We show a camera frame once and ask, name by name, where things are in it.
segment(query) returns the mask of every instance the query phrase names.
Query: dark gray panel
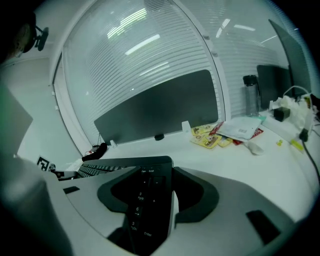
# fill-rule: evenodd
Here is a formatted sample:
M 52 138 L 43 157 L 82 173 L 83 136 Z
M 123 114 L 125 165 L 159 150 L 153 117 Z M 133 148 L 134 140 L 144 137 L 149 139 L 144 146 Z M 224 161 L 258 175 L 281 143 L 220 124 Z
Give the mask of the dark gray panel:
M 0 152 L 17 154 L 33 118 L 0 81 Z
M 201 70 L 163 82 L 122 102 L 94 121 L 105 142 L 125 143 L 218 120 L 211 74 Z
M 302 47 L 282 27 L 280 27 L 278 24 L 276 24 L 270 19 L 269 21 L 273 26 L 275 32 L 277 33 L 284 48 L 286 57 L 288 58 L 293 85 L 303 87 L 310 92 L 310 76 Z M 304 91 L 298 88 L 295 88 L 294 92 L 297 96 L 305 94 Z

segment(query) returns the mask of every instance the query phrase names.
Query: sticker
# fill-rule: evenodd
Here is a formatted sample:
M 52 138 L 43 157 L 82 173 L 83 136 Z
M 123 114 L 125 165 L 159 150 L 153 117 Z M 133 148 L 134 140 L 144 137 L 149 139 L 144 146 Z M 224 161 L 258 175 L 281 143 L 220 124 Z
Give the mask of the sticker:
M 36 165 L 39 166 L 42 171 L 46 172 L 48 170 L 49 164 L 49 160 L 39 155 L 39 158 L 36 161 Z

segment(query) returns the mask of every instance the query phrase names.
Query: person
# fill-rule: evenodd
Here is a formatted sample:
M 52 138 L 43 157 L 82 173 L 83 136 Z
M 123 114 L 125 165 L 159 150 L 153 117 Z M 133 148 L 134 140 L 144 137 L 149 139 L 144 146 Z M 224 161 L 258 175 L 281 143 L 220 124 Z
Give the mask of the person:
M 36 15 L 29 12 L 24 18 L 19 19 L 16 24 L 4 30 L 6 40 L 0 51 L 0 63 L 20 57 L 23 53 L 30 51 L 37 37 Z

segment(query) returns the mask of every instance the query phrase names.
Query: desk surface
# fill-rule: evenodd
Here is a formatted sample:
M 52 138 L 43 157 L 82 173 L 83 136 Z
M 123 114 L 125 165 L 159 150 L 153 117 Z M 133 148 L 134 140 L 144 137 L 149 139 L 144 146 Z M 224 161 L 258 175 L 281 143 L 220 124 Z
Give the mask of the desk surface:
M 264 149 L 264 155 L 252 155 L 244 146 L 231 144 L 206 149 L 190 142 L 183 132 L 129 142 L 108 148 L 102 159 L 169 156 L 174 165 L 195 169 L 250 185 L 287 213 L 294 221 L 310 211 L 319 191 L 314 167 L 306 153 L 301 153 L 267 129 L 252 139 Z M 314 132 L 306 146 L 320 166 L 320 137 Z

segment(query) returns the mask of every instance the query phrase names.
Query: keypad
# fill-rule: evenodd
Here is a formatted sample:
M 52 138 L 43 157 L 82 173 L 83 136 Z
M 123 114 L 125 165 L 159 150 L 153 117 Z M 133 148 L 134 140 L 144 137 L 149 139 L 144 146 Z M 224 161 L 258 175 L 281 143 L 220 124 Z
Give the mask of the keypad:
M 94 165 L 84 163 L 78 170 L 77 179 L 87 178 L 91 176 L 96 176 L 100 174 L 106 174 L 113 171 L 121 170 L 127 168 L 127 166 L 106 166 L 106 165 Z
M 132 199 L 126 215 L 137 253 L 144 250 L 145 243 L 154 248 L 161 241 L 159 237 L 165 237 L 165 216 L 162 217 L 162 214 L 167 214 L 165 209 L 168 205 L 162 200 L 165 197 L 166 177 L 161 174 L 159 166 L 142 166 L 133 181 Z

